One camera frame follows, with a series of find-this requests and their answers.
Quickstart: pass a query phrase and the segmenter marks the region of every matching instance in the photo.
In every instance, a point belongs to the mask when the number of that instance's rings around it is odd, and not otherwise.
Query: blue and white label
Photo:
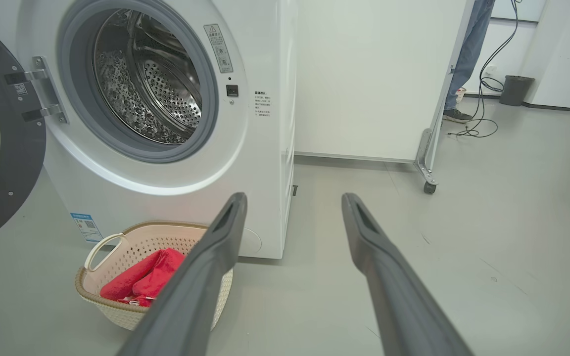
[[[81,234],[88,242],[98,242],[102,240],[102,235],[95,225],[94,220],[87,214],[74,214],[70,213],[76,225],[79,226]]]

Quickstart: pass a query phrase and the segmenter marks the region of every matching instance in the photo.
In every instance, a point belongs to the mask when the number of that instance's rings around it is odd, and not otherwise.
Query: washing machine drum
[[[100,28],[93,70],[115,119],[147,139],[183,144],[201,117],[199,78],[186,50],[160,22],[121,9]]]

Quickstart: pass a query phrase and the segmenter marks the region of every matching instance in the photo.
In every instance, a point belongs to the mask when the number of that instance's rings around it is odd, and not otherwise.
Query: white washing machine
[[[242,191],[240,255],[280,259],[296,12],[295,0],[0,0],[0,226],[43,163],[87,241],[209,223]]]

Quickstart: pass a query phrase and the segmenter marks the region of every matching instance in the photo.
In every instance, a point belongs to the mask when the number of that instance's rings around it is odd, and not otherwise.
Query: cable
[[[493,54],[491,54],[491,56],[489,56],[489,58],[487,59],[487,61],[485,61],[485,64],[481,67],[481,72],[479,73],[479,101],[476,104],[476,111],[475,113],[472,115],[472,120],[469,120],[468,122],[466,122],[466,129],[463,131],[459,131],[458,133],[448,133],[448,135],[455,135],[455,136],[470,136],[470,137],[474,137],[474,138],[484,138],[484,137],[488,137],[491,135],[494,135],[494,133],[496,133],[496,131],[498,131],[498,124],[491,119],[485,119],[485,97],[483,96],[482,93],[482,88],[485,87],[489,90],[493,90],[496,92],[502,92],[503,88],[504,88],[504,84],[501,83],[500,81],[498,81],[497,79],[491,78],[491,77],[484,77],[483,73],[485,71],[485,68],[488,67],[489,63],[500,53],[501,50],[503,50],[506,45],[509,44],[509,42],[511,42],[511,40],[514,38],[514,35],[516,34],[516,31],[518,30],[518,4],[520,4],[523,0],[510,0],[512,3],[512,7],[514,9],[514,14],[516,15],[516,26],[514,27],[514,31],[512,32],[511,36],[509,36],[505,42],[503,42],[495,51]],[[487,83],[487,79],[490,79],[491,81],[494,81],[498,84],[500,84],[500,88],[496,88],[493,85]],[[482,106],[482,114],[481,114],[481,119],[475,119],[476,115],[479,112],[479,107]],[[475,124],[473,126],[473,128],[469,129],[469,125],[468,123],[472,122],[472,121],[478,121],[477,124]],[[476,129],[477,126],[479,126],[483,121],[490,121],[493,122],[494,125],[496,126],[496,128],[494,129],[494,131],[492,133],[489,133],[487,135],[481,135],[479,133],[479,131]]]

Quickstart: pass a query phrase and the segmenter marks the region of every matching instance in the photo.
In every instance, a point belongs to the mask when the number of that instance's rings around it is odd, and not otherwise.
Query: black sneaker
[[[444,110],[443,119],[452,122],[458,122],[459,124],[465,124],[466,122],[472,120],[472,117],[471,115],[464,114],[455,108],[451,110]]]

